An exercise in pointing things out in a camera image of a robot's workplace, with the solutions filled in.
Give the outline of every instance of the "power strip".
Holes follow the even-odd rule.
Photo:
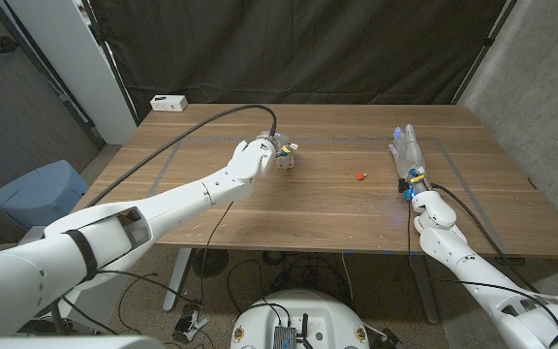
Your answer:
[[[184,111],[188,103],[182,95],[156,95],[150,105],[153,111]]]

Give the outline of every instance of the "yellow component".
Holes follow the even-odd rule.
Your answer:
[[[365,332],[365,329],[361,326],[356,326],[355,337],[356,339],[358,339],[359,342],[362,343],[367,338],[367,333]]]
[[[237,328],[233,331],[233,340],[235,340],[236,343],[237,343],[242,338],[244,338],[244,328],[242,326],[240,326],[239,328]]]
[[[416,181],[420,181],[424,178],[425,178],[425,174],[422,174],[420,176],[416,176],[415,178],[411,179],[411,183],[415,183]]]

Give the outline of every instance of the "robotic hand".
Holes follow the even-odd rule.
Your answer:
[[[455,225],[453,209],[430,190],[415,130],[410,124],[406,129],[407,135],[397,128],[393,144],[388,147],[402,177],[400,183],[405,180],[410,186],[405,197],[420,213],[415,226],[423,252],[464,283],[510,348],[558,348],[558,296],[523,290],[469,246]]]
[[[92,288],[127,270],[160,237],[211,207],[253,194],[283,135],[241,142],[228,165],[151,198],[93,206],[45,229],[45,238],[0,252],[0,335],[25,322],[72,288]]]
[[[417,170],[420,174],[425,174],[425,160],[421,155],[413,125],[406,125],[406,133],[401,128],[396,128],[393,132],[393,144],[389,144],[388,148],[395,158],[397,173],[400,177],[408,179],[412,169]]]

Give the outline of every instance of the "blue chair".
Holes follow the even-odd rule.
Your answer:
[[[70,213],[89,186],[60,160],[0,188],[0,209],[25,230],[45,226]]]

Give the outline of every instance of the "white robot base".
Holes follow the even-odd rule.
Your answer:
[[[343,302],[318,291],[291,289],[245,310],[234,324],[230,348],[360,349],[369,348],[369,340],[361,319]]]

